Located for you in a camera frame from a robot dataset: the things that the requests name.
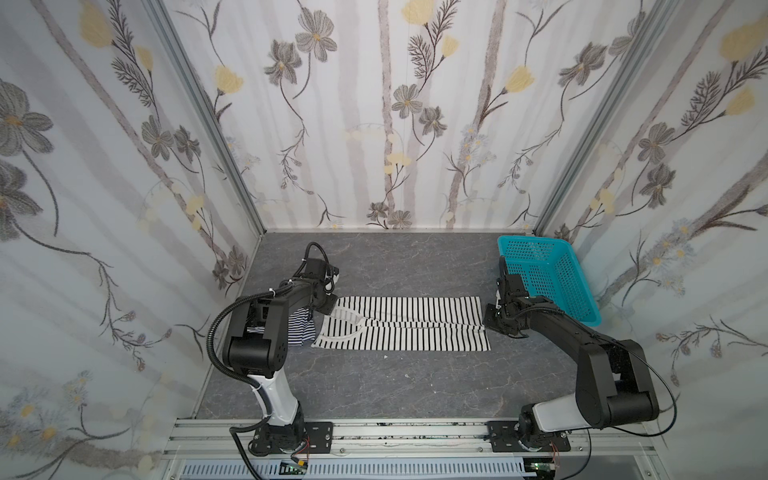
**black mounting plate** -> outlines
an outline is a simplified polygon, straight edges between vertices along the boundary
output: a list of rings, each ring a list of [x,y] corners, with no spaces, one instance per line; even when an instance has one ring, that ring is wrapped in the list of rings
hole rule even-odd
[[[530,452],[520,445],[516,436],[515,426],[517,422],[503,422],[503,421],[491,421],[487,422],[488,425],[488,440],[491,442],[491,449],[496,453],[509,453],[509,452]],[[571,443],[568,441],[568,436],[560,436],[559,434],[552,434],[550,439],[554,446],[557,447],[559,452],[571,451]],[[540,450],[536,452],[551,452],[552,447],[550,445],[542,446]]]
[[[310,454],[331,453],[333,422],[306,422],[304,429],[310,437]]]

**floral wallpaper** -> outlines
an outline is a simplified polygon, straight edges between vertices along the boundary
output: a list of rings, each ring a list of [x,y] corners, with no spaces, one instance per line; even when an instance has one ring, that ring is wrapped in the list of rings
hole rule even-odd
[[[268,228],[526,229],[648,0],[166,0]]]
[[[766,113],[765,3],[682,2],[548,226],[573,244],[601,328],[672,387],[677,424],[655,443],[678,479],[768,466]],[[652,432],[671,421],[666,395]]]
[[[141,4],[4,5],[0,58],[3,474],[160,478],[257,236]]]

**blue basket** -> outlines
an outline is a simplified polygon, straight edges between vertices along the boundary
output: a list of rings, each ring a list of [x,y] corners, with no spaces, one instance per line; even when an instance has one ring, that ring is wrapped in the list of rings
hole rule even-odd
[[[498,238],[498,252],[507,260],[507,271],[523,277],[531,296],[546,296],[586,326],[600,325],[598,305],[568,242],[504,235]]]

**navy striped cloth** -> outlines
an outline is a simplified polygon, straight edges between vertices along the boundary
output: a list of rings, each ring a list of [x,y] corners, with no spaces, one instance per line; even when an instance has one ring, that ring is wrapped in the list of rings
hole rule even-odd
[[[312,346],[354,350],[489,350],[478,296],[345,296]]]
[[[264,327],[248,328],[250,333],[264,333]],[[302,345],[315,339],[312,310],[302,308],[288,317],[288,345]]]

